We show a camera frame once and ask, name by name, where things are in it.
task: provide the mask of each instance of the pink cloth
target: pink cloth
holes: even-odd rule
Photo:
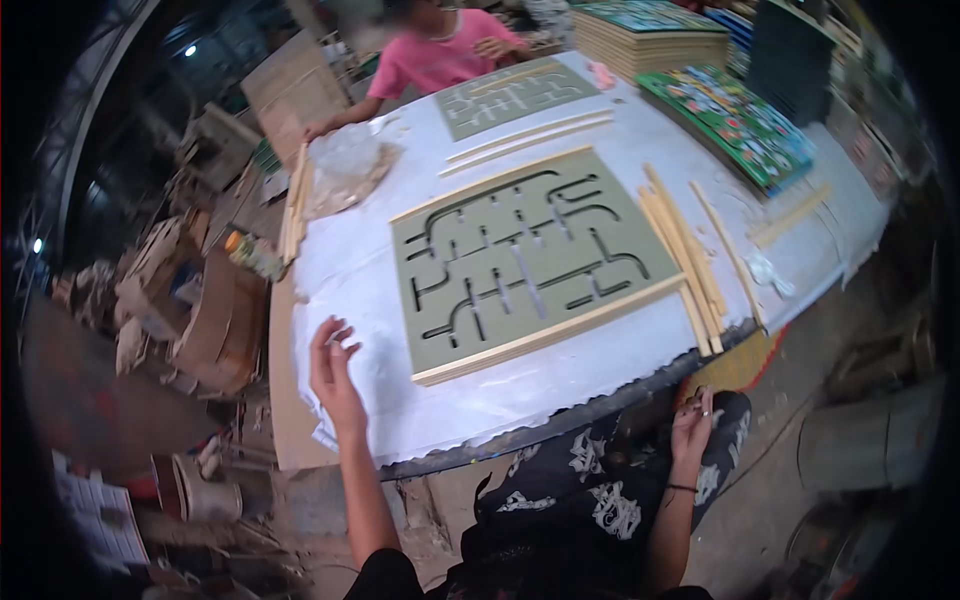
[[[432,94],[491,73],[496,63],[473,52],[473,44],[484,37],[525,45],[495,16],[479,9],[460,9],[458,26],[452,36],[443,40],[400,34],[383,49],[367,95],[399,98],[408,84],[422,94]]]

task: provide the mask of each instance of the maze board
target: maze board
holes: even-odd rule
[[[413,380],[421,385],[553,344],[684,281],[590,146],[475,183],[391,223]]]
[[[458,142],[539,110],[599,93],[565,64],[546,57],[455,85],[434,96],[453,141]]]

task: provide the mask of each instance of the colorful puzzle board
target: colorful puzzle board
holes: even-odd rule
[[[767,196],[801,177],[816,148],[800,130],[734,78],[712,66],[647,73],[640,87],[691,123]]]
[[[683,280],[590,146],[453,192],[392,225],[414,381],[424,385],[569,337],[602,323],[597,314],[625,314]]]
[[[603,19],[635,34],[671,31],[725,33],[727,31],[726,27],[713,20],[665,0],[600,2],[580,4],[572,8],[574,11]]]
[[[523,62],[434,94],[450,136],[460,141],[545,108],[600,91],[549,57]]]

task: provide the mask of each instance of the cable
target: cable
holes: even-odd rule
[[[717,500],[719,500],[719,499],[720,499],[720,496],[722,496],[723,494],[729,492],[729,491],[733,488],[733,486],[735,486],[736,484],[740,483],[740,481],[741,481],[744,477],[746,477],[748,474],[750,474],[750,471],[753,470],[754,467],[756,467],[757,465],[760,464],[760,461],[762,461],[764,458],[766,458],[767,453],[770,452],[770,448],[772,448],[772,447],[774,447],[775,445],[777,445],[777,442],[780,441],[780,438],[783,436],[783,433],[787,430],[787,428],[790,426],[790,424],[793,422],[793,420],[797,417],[797,415],[800,414],[800,412],[801,412],[801,411],[804,409],[804,407],[810,402],[810,400],[813,399],[817,394],[820,393],[822,387],[823,387],[823,386],[818,387],[818,388],[817,388],[816,390],[814,390],[809,396],[807,396],[806,399],[805,399],[803,402],[800,403],[800,406],[797,407],[797,410],[795,410],[795,411],[793,412],[793,415],[790,415],[790,418],[786,420],[786,423],[784,423],[784,424],[783,424],[783,427],[780,428],[780,431],[777,432],[777,435],[774,437],[774,440],[773,440],[772,442],[770,442],[770,444],[769,444],[766,448],[764,448],[763,452],[760,453],[760,455],[757,457],[757,459],[756,459],[755,461],[753,461],[753,462],[750,464],[749,467],[747,467],[746,469],[744,469],[744,471],[743,471],[742,473],[740,473],[740,476],[739,476],[739,477],[737,477],[736,479],[734,479],[733,481],[731,481],[730,484],[729,484],[726,488],[724,488],[723,490],[720,491],[720,493],[717,494],[717,497],[713,498],[713,501],[714,501],[714,502],[716,502]]]

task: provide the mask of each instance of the bottle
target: bottle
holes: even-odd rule
[[[224,248],[233,264],[246,267],[270,281],[280,281],[287,271],[283,259],[276,255],[274,245],[252,233],[232,232]]]

